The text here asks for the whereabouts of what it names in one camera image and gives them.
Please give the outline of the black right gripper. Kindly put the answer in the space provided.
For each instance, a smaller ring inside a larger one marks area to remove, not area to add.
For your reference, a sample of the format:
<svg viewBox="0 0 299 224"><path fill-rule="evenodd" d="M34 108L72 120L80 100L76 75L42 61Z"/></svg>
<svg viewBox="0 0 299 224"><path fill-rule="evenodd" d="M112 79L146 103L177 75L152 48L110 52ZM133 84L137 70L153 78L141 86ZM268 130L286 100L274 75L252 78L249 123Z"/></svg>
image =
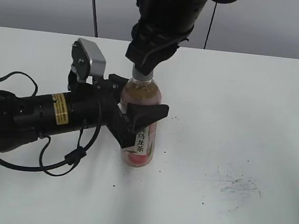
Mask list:
<svg viewBox="0 0 299 224"><path fill-rule="evenodd" d="M186 39L194 29L202 10L202 1L137 0L136 4L140 18L133 26L126 58L133 63L143 64L139 71L147 76L158 64L170 59L179 48L179 44L173 44L147 57L150 43L154 46Z"/></svg>

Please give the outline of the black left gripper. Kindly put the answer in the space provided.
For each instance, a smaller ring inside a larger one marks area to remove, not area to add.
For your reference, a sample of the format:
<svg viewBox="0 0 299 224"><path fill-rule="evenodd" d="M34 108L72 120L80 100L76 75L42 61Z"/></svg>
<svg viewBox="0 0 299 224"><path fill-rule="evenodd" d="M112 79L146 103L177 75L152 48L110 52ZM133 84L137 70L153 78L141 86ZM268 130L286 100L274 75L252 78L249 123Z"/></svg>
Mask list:
<svg viewBox="0 0 299 224"><path fill-rule="evenodd" d="M166 104L138 105L129 103L126 115L119 103L121 92L129 79L109 74L108 79L98 79L93 84L77 82L76 75L68 75L69 93L66 96L69 124L98 128L106 126L121 148L135 145L136 134L146 127L168 116Z"/></svg>

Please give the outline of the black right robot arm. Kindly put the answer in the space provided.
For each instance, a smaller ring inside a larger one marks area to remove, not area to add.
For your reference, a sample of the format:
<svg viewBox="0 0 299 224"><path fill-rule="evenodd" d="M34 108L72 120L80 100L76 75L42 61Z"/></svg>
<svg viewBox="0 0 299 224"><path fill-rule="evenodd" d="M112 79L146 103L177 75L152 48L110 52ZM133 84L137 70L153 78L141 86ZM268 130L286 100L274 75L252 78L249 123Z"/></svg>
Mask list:
<svg viewBox="0 0 299 224"><path fill-rule="evenodd" d="M174 55L187 40L207 0L137 0L140 18L134 25L126 58L147 76Z"/></svg>

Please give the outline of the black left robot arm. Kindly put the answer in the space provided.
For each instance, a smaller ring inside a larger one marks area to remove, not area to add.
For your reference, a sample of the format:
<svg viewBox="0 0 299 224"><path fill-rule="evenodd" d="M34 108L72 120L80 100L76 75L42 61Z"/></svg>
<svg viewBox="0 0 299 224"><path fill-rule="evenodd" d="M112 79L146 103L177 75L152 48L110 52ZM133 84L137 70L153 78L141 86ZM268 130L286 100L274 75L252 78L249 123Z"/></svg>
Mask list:
<svg viewBox="0 0 299 224"><path fill-rule="evenodd" d="M111 74L96 83L79 83L69 74L69 90L64 93L19 98L0 90L0 152L7 152L46 135L106 126L120 147L135 144L136 134L164 119L169 106L130 103L119 108L126 79Z"/></svg>

